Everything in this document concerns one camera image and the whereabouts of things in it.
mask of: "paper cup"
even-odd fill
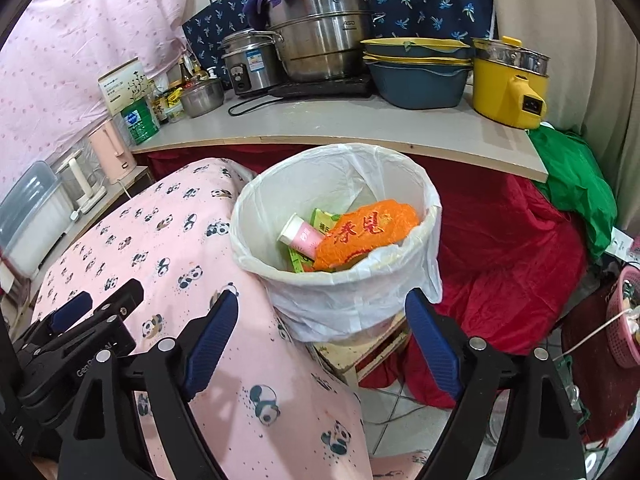
[[[307,258],[316,259],[316,247],[324,239],[324,235],[311,227],[297,214],[293,213],[285,224],[278,240],[288,245]]]

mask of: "pink plastic basket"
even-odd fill
[[[616,288],[607,305],[607,320],[623,309],[622,283],[625,280],[629,280],[636,288],[640,288],[640,270],[634,266],[626,266],[620,272]],[[607,326],[606,331],[609,349],[616,362],[623,368],[633,368],[640,365],[640,352],[638,352],[636,342],[626,324],[625,316],[620,316]]]

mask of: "panda print tablecloth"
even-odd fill
[[[208,158],[134,197],[52,266],[34,315],[41,318],[82,290],[99,304],[136,278],[145,299],[126,325],[139,352],[177,336],[231,290],[238,297],[238,324],[209,386],[190,403],[226,475],[369,480],[356,395],[292,341],[260,281],[232,259],[231,211],[252,176],[232,161]],[[143,393],[136,401],[156,474],[171,479],[153,406]]]

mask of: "lid knob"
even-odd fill
[[[511,46],[517,46],[517,47],[522,46],[522,42],[520,40],[517,40],[516,38],[511,38],[510,36],[503,36],[502,42],[509,44]]]

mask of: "dark blue curtain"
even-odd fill
[[[247,0],[217,0],[184,25],[184,33],[203,67],[218,67],[228,80],[220,48],[222,38],[247,28],[242,8]],[[420,36],[455,38],[470,44],[471,38],[489,35],[493,0],[369,0],[377,20],[377,38]]]

